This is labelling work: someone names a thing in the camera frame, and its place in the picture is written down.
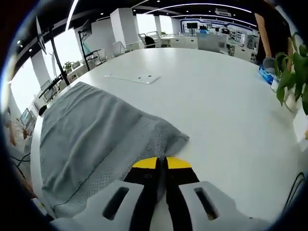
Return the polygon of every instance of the ceiling light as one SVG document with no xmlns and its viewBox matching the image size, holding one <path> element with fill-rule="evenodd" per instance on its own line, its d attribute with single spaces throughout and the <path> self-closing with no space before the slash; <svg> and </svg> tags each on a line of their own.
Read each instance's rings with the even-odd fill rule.
<svg viewBox="0 0 308 231">
<path fill-rule="evenodd" d="M 164 9 L 168 9 L 168 8 L 173 8 L 173 7 L 193 6 L 193 5 L 223 6 L 223 7 L 230 7 L 230 8 L 234 8 L 234 9 L 237 9 L 237 10 L 241 10 L 241 11 L 245 11 L 245 12 L 251 13 L 251 11 L 249 11 L 249 10 L 245 10 L 245 9 L 242 9 L 242 8 L 239 8 L 239 7 L 235 7 L 235 6 L 223 5 L 223 4 L 215 4 L 215 3 L 188 3 L 188 4 L 180 4 L 180 5 L 174 5 L 174 6 L 167 6 L 167 7 L 163 7 L 163 8 L 160 8 L 160 9 L 155 9 L 155 10 L 146 12 L 144 14 L 148 14 L 148 13 L 152 13 L 152 12 L 155 12 L 155 11 L 160 11 L 160 10 L 164 10 Z"/>
<path fill-rule="evenodd" d="M 176 16 L 171 16 L 171 18 L 176 18 L 176 17 L 185 17 L 185 16 L 190 16 L 190 17 L 192 17 L 192 16 L 195 16 L 195 17 L 196 17 L 196 16 L 198 16 L 198 17 L 202 16 L 202 17 L 227 18 L 227 19 L 232 19 L 232 20 L 235 20 L 235 21 L 238 21 L 238 22 L 241 22 L 241 23 L 246 23 L 246 24 L 248 24 L 248 25 L 251 25 L 251 26 L 255 26 L 255 27 L 256 27 L 256 25 L 254 25 L 254 24 L 251 24 L 251 23 L 248 23 L 248 22 L 245 22 L 245 21 L 239 20 L 239 19 L 229 18 L 229 17 L 224 17 L 224 16 L 218 16 L 218 15 L 209 15 L 209 14 L 188 14 L 188 15 L 176 15 Z"/>
<path fill-rule="evenodd" d="M 65 26 L 65 31 L 67 31 L 69 29 L 69 24 L 71 22 L 74 10 L 75 10 L 75 8 L 77 6 L 77 3 L 78 3 L 78 0 L 74 0 L 73 1 L 72 7 L 71 7 L 71 9 L 69 11 L 69 14 L 68 14 L 68 18 L 67 18 L 67 22 L 66 22 L 66 26 Z"/>
</svg>

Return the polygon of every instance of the black pole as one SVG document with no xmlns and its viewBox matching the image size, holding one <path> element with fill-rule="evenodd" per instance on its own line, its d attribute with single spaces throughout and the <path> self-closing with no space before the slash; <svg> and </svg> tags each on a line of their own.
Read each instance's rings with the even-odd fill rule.
<svg viewBox="0 0 308 231">
<path fill-rule="evenodd" d="M 78 31 L 79 40 L 80 40 L 80 45 L 81 45 L 81 49 L 82 49 L 82 54 L 83 54 L 83 58 L 84 58 L 84 60 L 85 60 L 85 62 L 86 62 L 88 71 L 90 71 L 89 64 L 88 64 L 88 61 L 87 61 L 87 58 L 86 58 L 86 54 L 85 54 L 85 49 L 83 48 L 83 44 L 82 44 L 81 33 L 82 33 L 82 31 Z"/>
<path fill-rule="evenodd" d="M 56 58 L 58 67 L 60 69 L 61 75 L 62 75 L 65 83 L 67 85 L 69 85 L 69 81 L 67 79 L 67 73 L 63 70 L 63 68 L 61 66 L 60 59 L 59 59 L 59 56 L 58 56 L 58 53 L 57 53 L 57 49 L 56 49 L 56 46 L 54 45 L 52 28 L 50 28 L 50 33 L 51 33 L 51 45 L 52 45 L 52 49 L 53 49 L 53 52 L 54 52 L 54 57 Z"/>
</svg>

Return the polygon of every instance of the gray towel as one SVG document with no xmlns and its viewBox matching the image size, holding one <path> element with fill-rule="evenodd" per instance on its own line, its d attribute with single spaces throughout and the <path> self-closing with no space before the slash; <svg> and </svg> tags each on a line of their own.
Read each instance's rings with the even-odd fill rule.
<svg viewBox="0 0 308 231">
<path fill-rule="evenodd" d="M 134 163 L 175 155 L 188 139 L 167 121 L 80 82 L 44 115 L 43 195 L 57 217 L 72 217 Z"/>
</svg>

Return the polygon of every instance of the window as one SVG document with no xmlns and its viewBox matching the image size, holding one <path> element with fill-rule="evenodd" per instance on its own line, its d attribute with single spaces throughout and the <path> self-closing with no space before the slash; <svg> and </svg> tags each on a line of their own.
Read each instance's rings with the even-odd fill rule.
<svg viewBox="0 0 308 231">
<path fill-rule="evenodd" d="M 167 34 L 173 34 L 173 26 L 172 26 L 172 20 L 168 16 L 160 15 L 160 26 L 162 28 L 162 32 L 166 32 Z"/>
<path fill-rule="evenodd" d="M 39 81 L 30 58 L 14 76 L 11 82 L 11 90 L 21 113 L 32 104 L 35 96 L 39 93 Z"/>
<path fill-rule="evenodd" d="M 79 45 L 77 43 L 77 38 L 74 29 L 70 29 L 68 31 L 65 31 L 57 35 L 54 38 L 54 44 L 57 49 L 59 60 L 62 66 L 64 66 L 66 62 L 77 62 L 82 60 L 82 55 L 79 49 Z M 51 79 L 54 79 L 55 76 L 60 74 L 60 69 L 58 67 L 57 62 L 54 60 L 56 74 L 53 71 L 52 67 L 53 49 L 51 41 L 48 41 L 45 44 L 45 47 L 47 54 L 43 53 L 44 61 Z"/>
<path fill-rule="evenodd" d="M 152 14 L 137 14 L 139 34 L 157 31 L 155 18 Z"/>
</svg>

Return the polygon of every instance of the ceiling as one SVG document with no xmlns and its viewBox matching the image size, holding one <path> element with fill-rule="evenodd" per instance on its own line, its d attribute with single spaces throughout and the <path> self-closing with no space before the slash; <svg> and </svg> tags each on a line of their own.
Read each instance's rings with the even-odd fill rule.
<svg viewBox="0 0 308 231">
<path fill-rule="evenodd" d="M 136 5 L 138 6 L 133 8 L 134 14 L 147 13 L 154 9 L 189 3 L 223 4 L 253 11 L 250 6 L 250 3 L 252 1 L 257 0 L 114 0 L 108 2 L 103 0 L 79 0 L 74 10 L 74 15 L 71 20 L 70 27 L 77 28 L 82 26 L 88 19 L 90 19 L 91 21 L 96 21 L 99 18 L 110 16 L 110 14 L 117 8 L 133 7 Z M 41 3 L 40 10 L 37 13 L 38 21 L 40 23 L 42 32 L 46 33 L 48 32 L 50 26 L 58 24 L 58 26 L 53 30 L 54 36 L 59 33 L 62 33 L 65 29 L 66 19 L 68 18 L 73 0 L 45 0 L 44 2 L 45 3 Z M 152 14 L 168 16 L 177 16 L 179 14 L 216 15 L 215 9 L 217 7 L 230 12 L 234 19 L 249 22 L 251 24 L 256 24 L 253 13 L 248 13 L 231 7 L 221 7 L 215 5 L 186 5 L 180 7 L 172 7 L 162 11 L 155 11 Z M 209 16 L 201 16 L 201 18 L 214 19 L 213 17 Z M 16 45 L 16 51 L 17 54 L 19 54 L 17 68 L 22 63 L 24 63 L 24 61 L 27 60 L 29 56 L 34 55 L 39 50 L 39 46 L 37 43 L 31 44 L 32 52 L 28 52 L 29 47 L 26 47 L 27 44 L 30 44 L 30 42 L 33 41 L 36 37 L 36 23 L 35 21 L 33 21 L 28 26 L 26 32 L 19 38 L 21 40 L 20 44 L 22 44 L 23 47 L 21 48 L 19 45 Z M 44 36 L 44 40 L 48 41 L 49 39 L 50 33 L 47 33 Z"/>
</svg>

